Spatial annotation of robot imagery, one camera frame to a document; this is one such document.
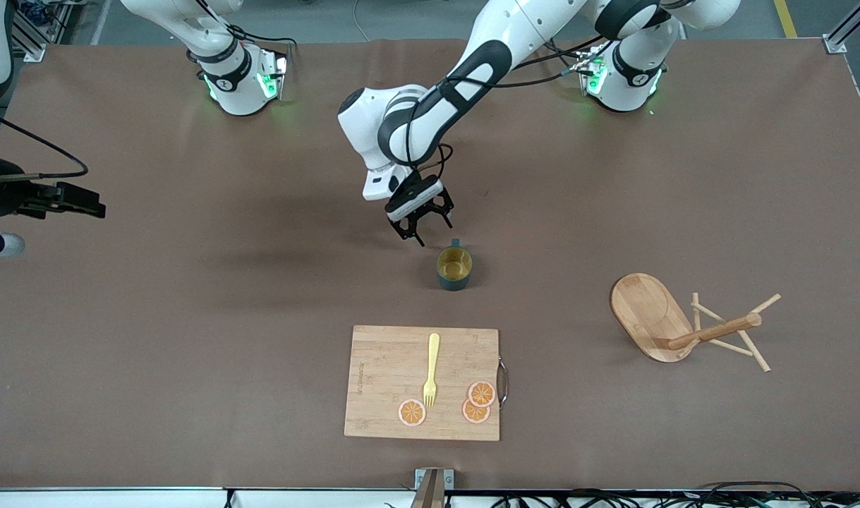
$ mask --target green mug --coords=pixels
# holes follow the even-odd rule
[[[474,260],[471,254],[461,247],[461,241],[453,238],[452,245],[446,247],[436,257],[436,279],[446,291],[459,291],[468,286]]]

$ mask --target gray floor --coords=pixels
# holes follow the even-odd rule
[[[485,0],[360,0],[358,20],[371,39],[466,39],[484,4]],[[801,36],[827,32],[849,7],[850,0],[793,0],[790,6]],[[247,0],[240,12],[227,19],[256,35],[293,37],[302,43],[362,42],[352,8],[353,0]],[[129,13],[119,0],[94,0],[74,14],[69,25],[73,44],[179,44],[161,27]],[[592,33],[590,23],[578,17],[557,38],[578,39]],[[688,31],[690,39],[781,37],[784,31],[773,0],[742,0],[726,25],[711,32]],[[860,84],[860,29],[847,45]]]

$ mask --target tabletop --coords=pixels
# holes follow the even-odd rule
[[[819,40],[681,41],[652,100],[576,78],[494,90],[446,136],[454,229],[401,241],[336,122],[358,87],[436,83],[463,41],[301,45],[285,100],[220,112],[178,47],[48,49],[7,118],[88,163],[106,219],[0,219],[0,486],[860,490],[860,103]],[[539,78],[553,63],[508,80]],[[4,129],[0,157],[69,170]],[[442,291],[461,238],[471,286]],[[652,274],[750,334],[645,357],[610,311]],[[354,325],[495,328],[501,441],[343,436]]]

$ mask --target citrus slice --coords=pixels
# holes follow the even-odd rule
[[[407,399],[398,407],[398,419],[408,427],[417,427],[427,418],[427,409],[417,399]]]
[[[490,414],[492,414],[492,408],[478,408],[471,404],[470,399],[461,406],[461,415],[471,423],[483,423],[489,419]]]
[[[488,408],[495,402],[495,387],[490,382],[475,382],[468,388],[468,401],[478,408]]]

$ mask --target fork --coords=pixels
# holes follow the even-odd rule
[[[427,382],[423,383],[423,405],[432,408],[436,402],[436,358],[439,356],[439,334],[430,334],[430,364],[427,367]]]

